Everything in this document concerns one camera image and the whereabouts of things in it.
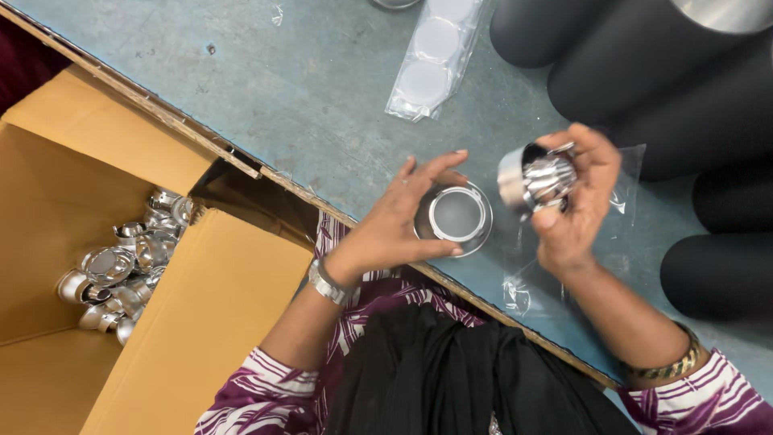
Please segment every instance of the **white disc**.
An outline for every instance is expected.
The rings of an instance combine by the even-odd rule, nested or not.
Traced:
[[[403,70],[399,89],[406,100],[433,108],[448,94],[448,73],[436,63],[418,60]]]
[[[448,21],[429,19],[416,29],[414,49],[432,59],[451,59],[459,50],[459,31]]]
[[[470,15],[475,0],[428,0],[434,15],[450,22],[461,22]]]

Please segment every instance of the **silver wristwatch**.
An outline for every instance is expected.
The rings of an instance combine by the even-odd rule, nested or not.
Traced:
[[[332,279],[327,276],[324,268],[319,267],[319,260],[314,260],[311,267],[308,268],[308,281],[315,289],[317,289],[319,294],[330,298],[330,300],[338,305],[343,305],[349,298],[349,294],[352,292],[351,289],[337,286]]]

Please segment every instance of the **purple and white printed dress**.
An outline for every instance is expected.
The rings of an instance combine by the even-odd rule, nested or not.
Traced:
[[[315,257],[330,252],[347,232],[321,213]],[[412,269],[369,272],[346,304],[318,372],[283,365],[256,347],[215,395],[195,434],[322,434],[342,359],[363,335],[368,317],[410,303],[431,303],[468,327],[487,321],[485,314]],[[620,396],[645,434],[773,433],[773,408],[716,349],[708,364],[687,378]]]

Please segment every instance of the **black cylindrical object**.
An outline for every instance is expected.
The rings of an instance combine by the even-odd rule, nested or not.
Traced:
[[[617,120],[610,136],[618,146],[647,144],[646,181],[773,152],[773,33],[659,92]]]
[[[767,0],[622,0],[553,68],[550,101],[606,121],[772,23]]]
[[[491,18],[491,44],[517,67],[545,67],[612,1],[500,0]]]
[[[701,174],[693,207],[700,223],[715,234],[773,231],[773,158]]]
[[[671,304],[706,320],[773,319],[773,233],[696,235],[660,266]]]

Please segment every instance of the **black scarf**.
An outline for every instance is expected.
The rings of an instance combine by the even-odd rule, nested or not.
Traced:
[[[344,358],[330,435],[640,433],[581,373],[519,328],[468,328],[430,307],[371,316]]]

